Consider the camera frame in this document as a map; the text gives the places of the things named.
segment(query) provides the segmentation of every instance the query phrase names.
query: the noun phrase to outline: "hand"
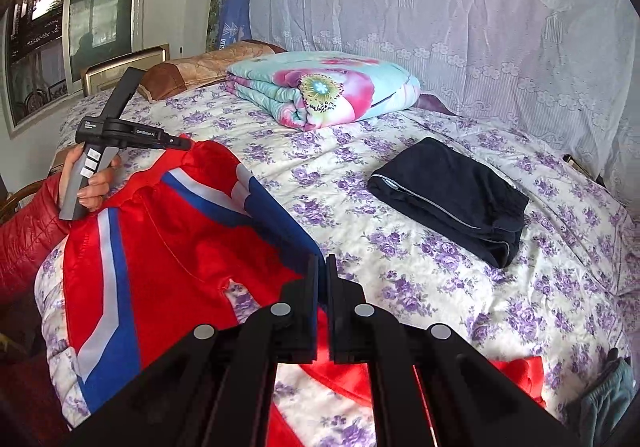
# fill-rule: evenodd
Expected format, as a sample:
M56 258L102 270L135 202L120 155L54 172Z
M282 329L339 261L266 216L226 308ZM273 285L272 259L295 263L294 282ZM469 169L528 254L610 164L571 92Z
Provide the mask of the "hand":
M66 186L69 185L69 178L74 163L82 156L82 148L83 145L78 144L66 154L58 190L58 206L60 207L62 207L62 202L65 199ZM113 182L114 167L119 167L121 163L122 160L120 156L116 155L115 158L111 160L110 167L95 173L89 178L89 185L78 191L78 199L83 207L86 207L90 212L94 212L94 210L100 208L104 201L103 196L109 192L109 185Z

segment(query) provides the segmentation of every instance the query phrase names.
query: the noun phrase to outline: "white window frame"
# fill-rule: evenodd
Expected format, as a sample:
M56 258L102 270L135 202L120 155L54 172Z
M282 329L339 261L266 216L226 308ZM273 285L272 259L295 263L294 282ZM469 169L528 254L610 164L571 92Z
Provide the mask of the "white window frame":
M143 49L142 45L142 26L143 26L143 5L144 0L131 0L131 51L139 51ZM17 125L14 125L14 119L11 114L11 107L9 105L9 91L8 91L8 67L6 64L6 50L7 50L7 36L6 36L6 24L9 22L10 9L0 22L0 100L2 102L2 110L4 111L4 119L7 126L9 137L13 138L31 125L39 122L46 116L49 116L52 112L60 109L63 105L67 104L70 100L77 100L82 97L82 80L73 81L71 74L71 57L69 55L69 7L70 0L64 0L62 7L62 54L65 63L65 80L66 91L68 93L65 96L57 98L53 102L47 104L38 112L31 116L26 117Z

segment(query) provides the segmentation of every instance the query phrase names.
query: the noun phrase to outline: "floral bed sheet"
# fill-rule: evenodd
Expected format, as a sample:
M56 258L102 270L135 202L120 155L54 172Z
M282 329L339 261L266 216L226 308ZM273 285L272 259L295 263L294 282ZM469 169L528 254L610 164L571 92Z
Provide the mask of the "floral bed sheet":
M108 95L71 109L60 147L72 142L81 117L97 114ZM630 351L640 314L634 225L605 189L567 167L541 141L495 123L423 109L300 132L217 85L155 104L136 94L124 118L228 146L321 250L337 255L340 274L361 283L367 300L402 322L424 328L447 323L490 359L541 355L543 398L558 418L596 377L610 347ZM426 136L492 167L529 197L527 226L509 268L489 267L366 190L372 171ZM160 153L124 151L113 189ZM40 268L35 295L52 383L75 426L89 412L74 370L75 351L67 343L64 247L65 241ZM257 307L238 284L226 293L239 319ZM375 443L371 410L331 392L298 366L278 368L274 401L305 446Z

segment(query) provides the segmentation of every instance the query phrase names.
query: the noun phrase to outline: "puffy jacket sleeve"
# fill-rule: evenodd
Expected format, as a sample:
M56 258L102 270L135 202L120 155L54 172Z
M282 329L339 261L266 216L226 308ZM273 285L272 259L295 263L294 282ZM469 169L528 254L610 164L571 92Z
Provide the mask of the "puffy jacket sleeve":
M31 203L0 226L0 305L27 290L49 252L68 234L58 219L60 174L47 178Z

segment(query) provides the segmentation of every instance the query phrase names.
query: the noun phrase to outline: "lace curtain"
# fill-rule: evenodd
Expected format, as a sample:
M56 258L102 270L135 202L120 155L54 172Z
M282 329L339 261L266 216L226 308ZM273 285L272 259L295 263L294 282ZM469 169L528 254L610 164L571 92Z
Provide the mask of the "lace curtain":
M640 198L627 180L640 146L628 0L250 3L254 38L396 62L452 112L510 123L604 172L614 195Z

